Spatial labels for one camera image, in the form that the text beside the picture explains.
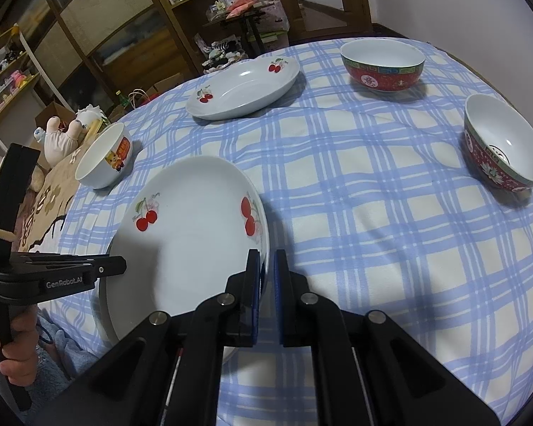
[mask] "metal bolt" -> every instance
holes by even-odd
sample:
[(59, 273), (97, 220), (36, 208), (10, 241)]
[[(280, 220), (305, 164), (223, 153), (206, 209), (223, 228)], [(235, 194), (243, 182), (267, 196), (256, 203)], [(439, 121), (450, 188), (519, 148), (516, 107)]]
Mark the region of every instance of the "metal bolt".
[(381, 311), (371, 311), (368, 317), (371, 322), (378, 325), (384, 324), (385, 320), (387, 320), (387, 316)]
[(156, 311), (150, 314), (148, 320), (152, 325), (162, 325), (163, 323), (165, 323), (166, 320), (168, 320), (168, 316), (165, 312)]
[(300, 301), (304, 304), (316, 304), (318, 302), (318, 295), (314, 293), (304, 293), (300, 296)]
[(235, 297), (231, 293), (221, 293), (217, 297), (217, 302), (221, 306), (229, 306), (235, 302)]

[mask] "blue and white plaid tablecloth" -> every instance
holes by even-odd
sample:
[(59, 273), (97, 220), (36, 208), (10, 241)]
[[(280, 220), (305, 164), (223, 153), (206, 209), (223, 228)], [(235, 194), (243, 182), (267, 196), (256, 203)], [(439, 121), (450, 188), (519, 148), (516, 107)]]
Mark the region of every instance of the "blue and white plaid tablecloth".
[[(146, 181), (189, 155), (234, 162), (261, 194), (271, 251), (342, 309), (387, 312), (507, 422), (533, 391), (533, 191), (486, 187), (461, 151), (466, 97), (498, 96), (430, 45), (419, 85), (393, 95), (353, 83), (341, 40), (288, 48), (304, 75), (267, 109), (195, 122), (189, 81), (126, 115), (142, 148), (109, 193), (81, 186), (63, 253), (103, 253)], [(81, 347), (104, 352), (93, 293), (47, 304)], [(316, 423), (310, 351), (278, 344), (270, 287), (259, 343), (223, 368), (228, 425)]]

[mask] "tablecloth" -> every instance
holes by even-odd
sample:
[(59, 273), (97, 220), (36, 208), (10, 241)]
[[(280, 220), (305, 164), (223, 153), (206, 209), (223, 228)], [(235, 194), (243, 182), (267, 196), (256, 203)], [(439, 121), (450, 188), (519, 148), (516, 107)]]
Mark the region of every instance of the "tablecloth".
[[(462, 153), (466, 97), (492, 88), (444, 52), (426, 55), (418, 85), (370, 91), (342, 65), (344, 40), (269, 55), (296, 58), (289, 93), (253, 115), (195, 121), (184, 106), (206, 79), (126, 115), (138, 153), (110, 192), (80, 187), (62, 253), (103, 253), (146, 181), (189, 155), (234, 162), (265, 205), (271, 251), (345, 310), (379, 308), (485, 400), (505, 423), (533, 390), (533, 190), (484, 185)], [(94, 293), (48, 303), (81, 347), (108, 347)], [(271, 287), (259, 342), (223, 367), (218, 417), (229, 425), (316, 422), (308, 349), (278, 344)]]

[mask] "plate with cherry design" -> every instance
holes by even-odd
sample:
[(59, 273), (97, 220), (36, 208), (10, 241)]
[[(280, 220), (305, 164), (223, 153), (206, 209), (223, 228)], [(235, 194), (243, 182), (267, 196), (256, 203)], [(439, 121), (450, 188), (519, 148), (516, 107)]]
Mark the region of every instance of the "plate with cherry design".
[[(101, 318), (115, 343), (152, 312), (193, 311), (222, 293), (244, 271), (250, 249), (260, 251), (262, 285), (270, 256), (263, 204), (233, 163), (197, 156), (154, 176), (129, 206), (110, 254), (126, 272), (99, 284)], [(224, 360), (234, 348), (226, 348)]]
[(186, 104), (186, 110), (204, 120), (244, 117), (281, 98), (300, 72), (288, 56), (257, 58), (205, 78)]

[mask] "oval plate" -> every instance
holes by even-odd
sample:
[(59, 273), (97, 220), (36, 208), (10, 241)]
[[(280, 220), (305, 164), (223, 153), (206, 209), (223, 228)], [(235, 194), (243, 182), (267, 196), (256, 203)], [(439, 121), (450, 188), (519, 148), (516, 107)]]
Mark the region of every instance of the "oval plate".
[[(164, 168), (140, 191), (112, 240), (110, 254), (126, 259), (126, 272), (99, 284), (109, 338), (118, 341), (156, 310), (190, 312), (224, 292), (252, 248), (268, 270), (266, 220), (259, 194), (232, 163), (198, 156)], [(224, 360), (233, 349), (225, 348)]]
[(299, 72), (298, 62), (290, 57), (239, 62), (205, 82), (190, 96), (186, 110), (204, 120), (248, 115), (282, 97)]

